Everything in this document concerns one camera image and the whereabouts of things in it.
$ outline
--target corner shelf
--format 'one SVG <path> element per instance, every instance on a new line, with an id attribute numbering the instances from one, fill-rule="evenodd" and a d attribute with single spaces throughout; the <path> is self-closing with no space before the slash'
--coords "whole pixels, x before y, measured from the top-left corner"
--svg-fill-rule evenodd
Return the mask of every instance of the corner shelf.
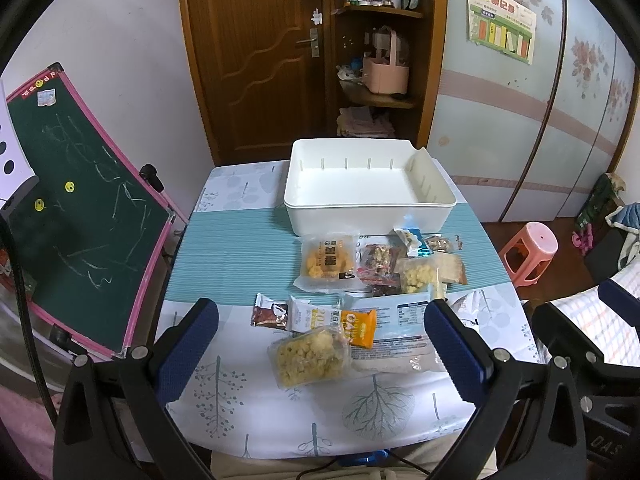
<path id="1" fill-rule="evenodd" d="M 346 5 L 341 9 L 337 9 L 335 14 L 345 14 L 346 12 L 381 12 L 382 14 L 397 14 L 398 16 L 407 16 L 409 18 L 423 18 L 424 14 L 415 10 L 396 9 L 395 7 L 374 7 L 360 5 Z"/>
<path id="2" fill-rule="evenodd" d="M 340 86 L 347 99 L 358 105 L 377 106 L 379 108 L 403 108 L 404 110 L 415 108 L 415 103 L 411 100 L 400 100 L 390 95 L 373 94 L 366 86 L 351 81 L 340 81 Z"/>

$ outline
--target blue gripper pad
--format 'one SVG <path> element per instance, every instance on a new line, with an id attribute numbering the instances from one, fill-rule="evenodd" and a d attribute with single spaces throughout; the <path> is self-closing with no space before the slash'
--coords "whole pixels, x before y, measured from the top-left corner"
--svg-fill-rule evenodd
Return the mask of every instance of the blue gripper pad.
<path id="1" fill-rule="evenodd" d="M 640 300 L 612 279 L 598 286 L 598 297 L 611 310 L 618 314 L 629 326 L 640 328 Z"/>
<path id="2" fill-rule="evenodd" d="M 177 400 L 218 330 L 218 306 L 200 298 L 181 322 L 168 328 L 154 346 L 149 363 L 160 406 Z"/>
<path id="3" fill-rule="evenodd" d="M 489 365 L 488 369 L 487 363 L 482 363 L 476 357 L 466 340 L 466 331 L 472 331 L 462 325 L 458 316 L 442 300 L 431 301 L 424 309 L 424 329 L 462 400 L 480 406 L 487 394 L 486 382 L 492 368 Z"/>

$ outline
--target white device with black holes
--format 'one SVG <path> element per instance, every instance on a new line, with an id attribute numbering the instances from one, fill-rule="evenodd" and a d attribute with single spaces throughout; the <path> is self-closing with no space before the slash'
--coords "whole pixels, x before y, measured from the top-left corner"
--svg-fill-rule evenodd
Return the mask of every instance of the white device with black holes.
<path id="1" fill-rule="evenodd" d="M 38 177 L 33 173 L 15 135 L 1 80 L 0 98 L 0 214 L 7 218 L 17 203 L 38 183 Z"/>

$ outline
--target pink plastic stool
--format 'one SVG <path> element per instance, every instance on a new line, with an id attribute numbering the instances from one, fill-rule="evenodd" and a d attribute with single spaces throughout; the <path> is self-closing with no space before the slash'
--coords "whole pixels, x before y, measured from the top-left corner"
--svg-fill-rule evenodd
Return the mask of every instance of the pink plastic stool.
<path id="1" fill-rule="evenodd" d="M 516 249 L 524 258 L 513 270 L 507 261 L 507 253 Z M 498 253 L 514 286 L 533 285 L 551 263 L 558 251 L 558 240 L 551 229 L 540 222 L 528 222 Z"/>

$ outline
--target checkered bedding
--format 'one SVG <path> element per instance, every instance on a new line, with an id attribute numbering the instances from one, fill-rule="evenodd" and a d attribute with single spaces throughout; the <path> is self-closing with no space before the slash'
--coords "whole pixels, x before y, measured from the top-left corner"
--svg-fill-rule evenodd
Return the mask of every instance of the checkered bedding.
<path id="1" fill-rule="evenodd" d="M 633 296 L 640 296 L 640 257 L 612 278 Z M 640 366 L 640 341 L 635 328 L 626 322 L 598 298 L 598 287 L 553 301 L 571 321 L 602 350 L 607 363 Z M 546 348 L 539 348 L 541 359 L 546 362 L 551 355 Z"/>

